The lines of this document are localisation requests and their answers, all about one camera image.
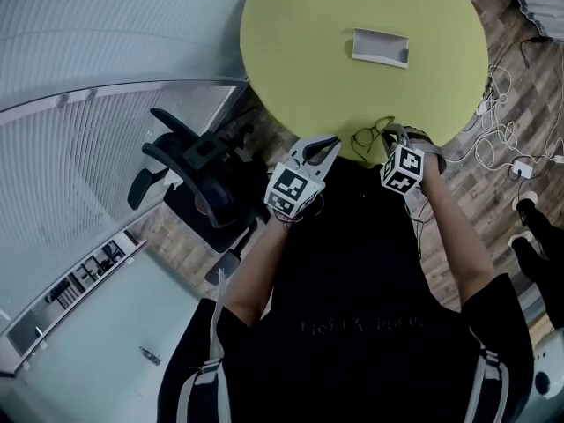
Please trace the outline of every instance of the shoe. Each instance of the shoe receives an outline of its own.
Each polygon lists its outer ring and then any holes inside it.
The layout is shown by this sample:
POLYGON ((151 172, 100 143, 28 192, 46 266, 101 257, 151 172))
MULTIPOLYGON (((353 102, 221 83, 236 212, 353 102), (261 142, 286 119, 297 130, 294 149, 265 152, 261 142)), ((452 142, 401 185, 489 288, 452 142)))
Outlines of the shoe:
POLYGON ((519 204, 521 201, 525 199, 529 199, 535 204, 535 207, 537 206, 537 202, 538 202, 537 193, 535 193, 534 191, 525 191, 523 194, 520 194, 519 196, 516 196, 515 199, 513 199, 511 208, 517 211, 517 204, 519 204))
POLYGON ((511 236, 511 238, 509 238, 509 241, 508 241, 508 245, 509 245, 510 248, 511 248, 511 245, 513 244, 513 241, 515 241, 517 238, 524 238, 528 242, 532 242, 532 239, 533 239, 532 232, 530 230, 525 230, 524 232, 521 232, 520 234, 511 236))

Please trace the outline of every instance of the cable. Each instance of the cable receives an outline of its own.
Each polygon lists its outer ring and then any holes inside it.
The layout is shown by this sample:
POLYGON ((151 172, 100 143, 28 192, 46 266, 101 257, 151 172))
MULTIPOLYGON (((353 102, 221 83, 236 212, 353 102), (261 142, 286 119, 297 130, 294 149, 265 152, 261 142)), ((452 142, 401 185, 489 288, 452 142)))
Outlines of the cable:
POLYGON ((432 213, 431 215, 429 215, 429 217, 427 219, 425 219, 425 220, 421 219, 421 215, 423 214, 423 211, 428 206, 428 204, 429 204, 429 201, 426 201, 423 204, 423 206, 421 207, 421 210, 419 212, 419 216, 417 218, 413 218, 411 216, 411 212, 409 210, 409 207, 407 206, 407 203, 405 204, 405 211, 410 216, 410 219, 415 223, 415 239, 417 240, 417 244, 418 244, 419 260, 421 260, 421 235, 423 234, 423 229, 425 228, 425 224, 430 222, 434 218, 434 214, 432 213))
MULTIPOLYGON (((536 38, 531 38, 530 40, 527 40, 527 41, 541 42, 540 40, 545 41, 545 38, 536 37, 536 38)), ((476 158, 476 161, 483 168, 485 168, 489 171, 499 171, 500 169, 504 168, 505 166, 512 167, 514 162, 518 158, 528 158, 528 159, 532 160, 536 165, 542 159, 552 160, 553 157, 554 157, 554 154, 556 153, 556 149, 558 148, 559 142, 562 144, 562 148, 564 150, 564 140, 562 139, 562 137, 558 137, 556 139, 556 142, 554 143, 552 151, 549 153, 550 140, 553 136, 554 131, 556 130, 556 127, 558 126, 558 124, 560 122, 562 106, 564 104, 564 51, 562 50, 562 45, 560 45, 560 69, 561 69, 560 80, 562 82, 561 86, 560 86, 560 88, 561 88, 560 107, 559 107, 558 115, 556 117, 556 121, 554 123, 554 126, 552 127, 550 133, 548 134, 548 137, 546 138, 545 151, 542 155, 529 155, 529 154, 521 152, 518 148, 518 139, 517 139, 517 136, 516 136, 515 123, 509 122, 507 125, 505 125, 505 124, 498 122, 496 108, 498 107, 499 104, 503 105, 507 101, 508 93, 511 90, 512 81, 511 81, 511 74, 509 73, 509 71, 496 64, 495 66, 490 66, 489 72, 488 72, 488 77, 490 78, 490 81, 491 81, 491 91, 492 92, 484 100, 484 102, 487 106, 487 111, 479 117, 480 126, 481 126, 481 128, 484 132, 481 133, 474 140, 474 143, 472 144, 471 148, 468 150, 468 152, 465 155, 462 156, 462 158, 460 158, 458 160, 447 160, 447 162, 448 163, 461 163, 466 158, 468 158, 468 156, 472 152, 474 152, 474 156, 476 158), (508 80, 509 80, 508 88, 504 92, 500 91, 500 88, 497 85, 497 82, 495 80, 494 73, 496 72, 496 70, 503 71, 508 76, 508 80), (489 113, 489 116, 490 116, 489 117, 490 123, 489 123, 489 125, 486 125, 485 115, 487 115, 488 113, 489 113), (492 146, 492 143, 490 142, 490 140, 487 139, 488 137, 492 136, 493 134, 497 134, 501 143, 503 145, 505 145, 510 151, 515 151, 515 152, 519 153, 519 156, 514 158, 510 163, 507 163, 507 162, 502 163, 501 165, 495 167, 494 166, 494 164, 495 164, 495 150, 494 150, 494 147, 492 146), (487 145, 489 145, 489 148, 492 152, 492 161, 489 164, 486 164, 479 155, 479 147, 482 143, 487 143, 487 145)), ((462 130, 461 133, 471 133, 478 126, 479 126, 478 120, 476 120, 474 122, 474 124, 468 130, 462 130)), ((544 175, 545 173, 546 173, 546 168, 541 174, 538 174, 534 178, 539 178, 540 176, 544 175)))
MULTIPOLYGON (((317 201, 317 198, 320 197, 322 199, 321 201, 321 208, 317 211, 317 213, 313 216, 318 216, 319 214, 321 214, 321 212, 323 211, 323 208, 325 208, 325 198, 323 197, 323 194, 319 193, 317 196, 315 196, 315 200, 314 202, 312 202, 310 205, 308 205, 306 208, 313 208, 313 204, 317 201)), ((298 218, 290 218, 289 216, 286 216, 284 213, 280 213, 279 211, 276 211, 274 209, 272 209, 272 214, 274 215, 274 217, 280 221, 282 224, 284 224, 284 229, 287 231, 289 230, 290 226, 292 224, 301 222, 305 217, 308 217, 309 214, 305 213, 305 210, 300 211, 300 214, 297 215, 298 218)))
POLYGON ((242 113, 238 114, 237 116, 232 117, 231 119, 229 119, 229 120, 227 120, 227 121, 221 123, 220 126, 219 126, 215 131, 217 132, 217 131, 220 131, 221 129, 224 129, 224 128, 225 128, 227 125, 229 125, 230 123, 235 122, 235 121, 236 121, 237 119, 239 119, 240 117, 243 117, 244 115, 247 115, 248 113, 250 113, 251 111, 254 111, 254 110, 256 110, 256 109, 258 109, 258 106, 254 106, 254 107, 251 107, 251 108, 249 108, 249 109, 243 111, 242 113))
POLYGON ((514 174, 512 167, 510 167, 510 168, 508 169, 508 178, 509 178, 512 182, 518 182, 519 179, 521 178, 521 171, 519 171, 519 174, 517 175, 517 178, 516 178, 516 179, 514 179, 513 177, 511 177, 511 174, 514 174))
MULTIPOLYGON (((501 62, 503 61, 503 58, 505 58, 505 56, 507 55, 507 53, 509 53, 509 51, 513 48, 513 46, 515 46, 515 45, 519 42, 519 49, 520 49, 520 51, 521 51, 521 55, 523 56, 523 62, 524 62, 524 64, 525 64, 525 67, 526 67, 527 69, 529 69, 530 64, 529 64, 529 60, 527 59, 527 56, 525 55, 525 52, 524 52, 524 50, 523 50, 523 44, 524 44, 525 42, 534 42, 534 40, 537 39, 537 38, 538 38, 538 36, 535 36, 535 37, 526 39, 526 40, 524 40, 524 41, 514 40, 513 42, 511 42, 511 43, 509 44, 509 46, 505 49, 505 51, 501 54, 500 58, 495 62, 494 68, 497 69, 497 68, 500 67, 500 64, 501 64, 501 62)), ((484 98, 484 100, 489 99, 490 96, 492 95, 492 92, 493 92, 493 91, 494 91, 493 88, 490 86, 489 93, 488 93, 488 95, 484 98)))
POLYGON ((523 186, 524 181, 519 183, 519 188, 517 188, 517 202, 519 202, 519 198, 521 197, 521 187, 523 186))

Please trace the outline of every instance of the trouser leg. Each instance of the trouser leg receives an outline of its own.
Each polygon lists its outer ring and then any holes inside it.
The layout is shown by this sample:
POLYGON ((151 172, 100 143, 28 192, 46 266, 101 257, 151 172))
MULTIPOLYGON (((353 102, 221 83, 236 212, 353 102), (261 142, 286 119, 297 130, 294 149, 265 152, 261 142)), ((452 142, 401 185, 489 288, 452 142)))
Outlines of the trouser leg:
POLYGON ((561 258, 564 258, 564 230, 554 227, 529 199, 524 199, 517 204, 517 210, 522 217, 524 216, 523 223, 535 235, 548 259, 560 261, 561 258))
POLYGON ((537 282, 543 271, 548 269, 548 262, 541 258, 524 238, 517 238, 511 247, 517 255, 517 261, 523 274, 533 282, 537 282))
POLYGON ((554 274, 558 266, 541 258, 524 238, 517 238, 511 247, 517 255, 523 274, 537 283, 545 302, 546 314, 554 328, 564 327, 564 281, 560 274, 554 274))

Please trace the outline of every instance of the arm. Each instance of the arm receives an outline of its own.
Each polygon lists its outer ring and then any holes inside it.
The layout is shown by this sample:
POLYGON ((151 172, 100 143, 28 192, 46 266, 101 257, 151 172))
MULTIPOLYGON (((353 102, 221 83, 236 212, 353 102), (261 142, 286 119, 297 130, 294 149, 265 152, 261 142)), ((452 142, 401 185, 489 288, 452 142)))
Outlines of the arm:
POLYGON ((286 237, 284 225, 271 218, 227 287, 226 307, 249 327, 263 315, 271 297, 286 237))
POLYGON ((426 155, 424 168, 423 190, 433 208, 460 302, 464 305, 495 277, 494 264, 486 246, 441 178, 435 155, 426 155))

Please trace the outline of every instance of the yellow-green tabletop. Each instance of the yellow-green tabletop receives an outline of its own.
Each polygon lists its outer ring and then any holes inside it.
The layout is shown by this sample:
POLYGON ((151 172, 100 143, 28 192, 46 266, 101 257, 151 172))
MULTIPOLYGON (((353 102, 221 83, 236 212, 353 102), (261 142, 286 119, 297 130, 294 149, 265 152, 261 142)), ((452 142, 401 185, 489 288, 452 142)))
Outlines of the yellow-green tabletop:
POLYGON ((448 142, 479 104, 488 65, 470 0, 247 0, 241 51, 279 122, 299 137, 339 135, 352 160, 351 136, 388 115, 448 142), (354 28, 408 37, 408 68, 353 60, 354 28))

